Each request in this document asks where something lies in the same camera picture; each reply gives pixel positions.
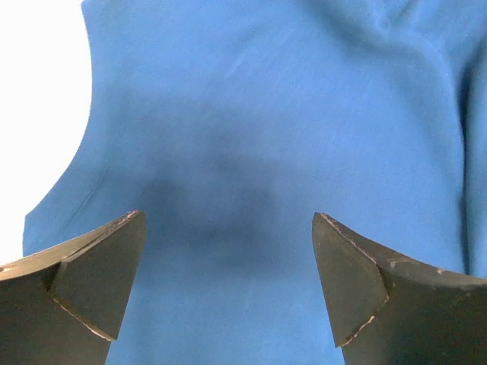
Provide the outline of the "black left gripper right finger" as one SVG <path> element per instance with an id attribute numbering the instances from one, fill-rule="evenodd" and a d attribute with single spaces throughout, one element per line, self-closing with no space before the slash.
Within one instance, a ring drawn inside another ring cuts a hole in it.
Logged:
<path id="1" fill-rule="evenodd" d="M 486 281 L 412 259 L 317 213 L 314 254 L 347 364 L 484 364 Z"/>

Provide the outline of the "blue t shirt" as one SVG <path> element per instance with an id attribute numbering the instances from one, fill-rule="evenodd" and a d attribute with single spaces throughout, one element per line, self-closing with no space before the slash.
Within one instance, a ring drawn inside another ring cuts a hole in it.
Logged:
<path id="1" fill-rule="evenodd" d="M 341 364 L 323 212 L 486 274 L 484 1 L 85 1 L 88 127 L 31 254 L 127 211 L 147 241 L 109 364 Z"/>

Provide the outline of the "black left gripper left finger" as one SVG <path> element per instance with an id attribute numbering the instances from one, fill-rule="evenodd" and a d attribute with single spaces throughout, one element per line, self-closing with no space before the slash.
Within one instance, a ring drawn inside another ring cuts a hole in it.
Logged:
<path id="1" fill-rule="evenodd" d="M 119 336 L 146 237 L 133 211 L 1 266 L 1 362 L 104 364 Z"/>

